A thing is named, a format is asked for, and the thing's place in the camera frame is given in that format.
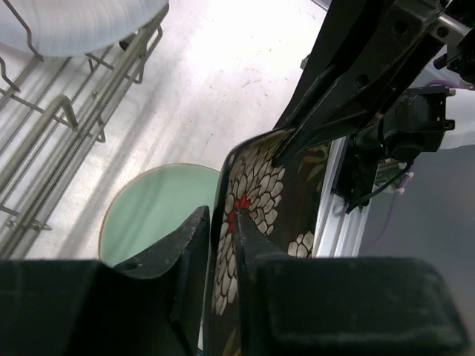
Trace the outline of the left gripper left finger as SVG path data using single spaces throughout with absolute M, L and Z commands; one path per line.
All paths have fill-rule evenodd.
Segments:
M 164 238 L 115 266 L 125 275 L 118 355 L 195 355 L 209 253 L 210 212 L 196 208 Z

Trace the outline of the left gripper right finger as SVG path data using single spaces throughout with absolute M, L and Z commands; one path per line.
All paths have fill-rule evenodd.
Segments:
M 261 236 L 250 213 L 238 210 L 234 232 L 240 348 L 243 355 L 285 355 L 287 342 L 279 322 L 292 307 L 292 292 L 286 279 L 290 257 Z

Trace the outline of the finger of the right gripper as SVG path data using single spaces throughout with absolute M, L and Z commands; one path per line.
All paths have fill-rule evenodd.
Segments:
M 331 2 L 308 62 L 284 110 L 285 128 L 297 125 L 304 118 L 302 114 L 295 118 L 292 115 L 318 76 L 334 66 L 330 77 L 333 81 L 350 69 L 392 5 L 392 1 Z
M 440 1 L 392 1 L 383 22 L 346 73 L 328 67 L 292 115 L 302 114 L 273 157 L 281 165 L 304 149 L 354 134 L 387 111 L 441 49 L 430 32 L 444 12 Z

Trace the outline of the black floral square plate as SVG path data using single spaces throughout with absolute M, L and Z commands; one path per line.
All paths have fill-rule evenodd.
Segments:
M 240 355 L 238 276 L 232 233 L 248 213 L 257 236 L 293 257 L 311 257 L 330 143 L 306 148 L 281 165 L 272 158 L 290 132 L 254 136 L 225 158 L 212 215 L 203 311 L 203 354 Z

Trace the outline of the white oval plate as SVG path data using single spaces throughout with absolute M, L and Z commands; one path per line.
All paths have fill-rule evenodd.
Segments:
M 164 0 L 11 1 L 42 56 L 77 56 L 107 47 L 150 22 Z

